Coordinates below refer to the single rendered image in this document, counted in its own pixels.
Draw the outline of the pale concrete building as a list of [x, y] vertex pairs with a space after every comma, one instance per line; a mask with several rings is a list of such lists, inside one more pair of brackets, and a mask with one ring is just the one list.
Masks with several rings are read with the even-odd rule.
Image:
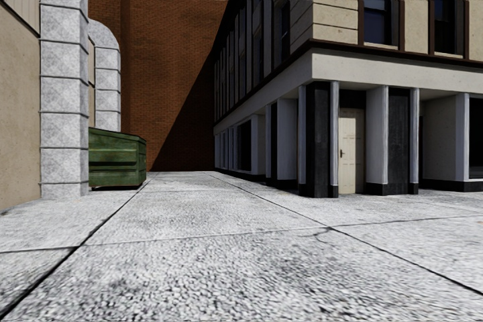
[[217, 170], [307, 197], [483, 191], [483, 0], [228, 0]]

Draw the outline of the green metal dumpster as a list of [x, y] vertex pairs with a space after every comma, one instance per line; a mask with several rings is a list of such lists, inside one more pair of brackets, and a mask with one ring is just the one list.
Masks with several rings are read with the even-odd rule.
[[138, 186], [146, 179], [146, 140], [89, 128], [89, 186]]

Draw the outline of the red brick building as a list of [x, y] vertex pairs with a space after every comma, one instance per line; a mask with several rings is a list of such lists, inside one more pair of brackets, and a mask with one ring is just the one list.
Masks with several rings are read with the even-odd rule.
[[214, 168], [210, 57], [227, 0], [89, 0], [121, 54], [121, 129], [147, 141], [147, 169]]

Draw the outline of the tan stone building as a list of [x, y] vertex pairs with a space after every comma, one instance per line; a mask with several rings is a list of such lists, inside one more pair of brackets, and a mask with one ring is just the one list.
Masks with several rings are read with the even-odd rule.
[[96, 185], [92, 129], [121, 128], [121, 0], [0, 0], [0, 210]]

